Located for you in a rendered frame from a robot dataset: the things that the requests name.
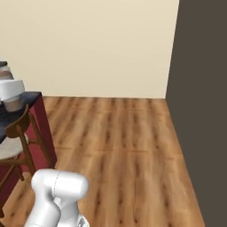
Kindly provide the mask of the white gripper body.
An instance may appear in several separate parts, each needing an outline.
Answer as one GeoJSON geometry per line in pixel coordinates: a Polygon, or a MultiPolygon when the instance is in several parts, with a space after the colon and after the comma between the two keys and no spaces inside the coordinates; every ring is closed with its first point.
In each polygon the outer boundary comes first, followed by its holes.
{"type": "Polygon", "coordinates": [[[5,101],[17,97],[25,91],[22,80],[0,80],[0,100],[5,101]]]}

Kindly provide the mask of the red counter with dark top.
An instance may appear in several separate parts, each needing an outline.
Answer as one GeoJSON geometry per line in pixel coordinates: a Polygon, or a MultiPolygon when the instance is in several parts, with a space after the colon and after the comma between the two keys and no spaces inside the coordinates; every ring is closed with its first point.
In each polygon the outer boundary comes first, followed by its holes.
{"type": "MultiPolygon", "coordinates": [[[[23,107],[16,112],[8,112],[5,109],[4,103],[0,104],[0,144],[2,144],[6,138],[4,132],[5,128],[9,124],[17,121],[19,117],[24,113],[26,105],[28,105],[30,113],[35,117],[38,129],[41,131],[43,141],[52,160],[52,164],[51,166],[49,166],[48,161],[44,157],[43,151],[41,150],[40,146],[31,144],[29,146],[29,149],[35,163],[35,171],[41,168],[54,168],[57,162],[57,156],[53,145],[47,113],[44,107],[43,95],[41,92],[24,92],[20,95],[20,99],[23,107]]],[[[28,167],[25,165],[21,165],[20,168],[22,175],[24,172],[29,172],[28,167]]],[[[0,165],[0,180],[3,179],[8,169],[9,166],[0,165]]],[[[20,178],[17,169],[14,169],[3,185],[3,188],[0,189],[0,218],[4,217],[4,204],[8,200],[14,186],[19,180],[20,178]]]]}

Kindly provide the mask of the beige cup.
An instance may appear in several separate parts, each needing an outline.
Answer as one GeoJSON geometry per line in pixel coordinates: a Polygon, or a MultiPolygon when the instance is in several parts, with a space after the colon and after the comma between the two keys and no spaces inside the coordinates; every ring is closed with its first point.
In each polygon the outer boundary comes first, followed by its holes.
{"type": "Polygon", "coordinates": [[[22,108],[20,99],[16,99],[13,101],[4,101],[4,106],[8,112],[16,112],[22,108]]]}

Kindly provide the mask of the wooden chair with white seat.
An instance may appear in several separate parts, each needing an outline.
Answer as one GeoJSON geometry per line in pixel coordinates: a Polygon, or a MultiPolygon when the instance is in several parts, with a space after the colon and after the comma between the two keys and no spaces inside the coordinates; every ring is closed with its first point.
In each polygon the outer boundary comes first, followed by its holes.
{"type": "Polygon", "coordinates": [[[0,165],[9,166],[9,169],[3,179],[0,180],[0,189],[3,188],[14,169],[17,169],[20,180],[24,180],[21,165],[27,166],[31,176],[34,175],[35,163],[29,149],[31,144],[40,146],[44,157],[51,166],[51,156],[48,154],[41,131],[38,129],[35,117],[30,113],[28,105],[26,105],[25,111],[19,119],[9,124],[4,132],[6,138],[0,144],[0,165]]]}

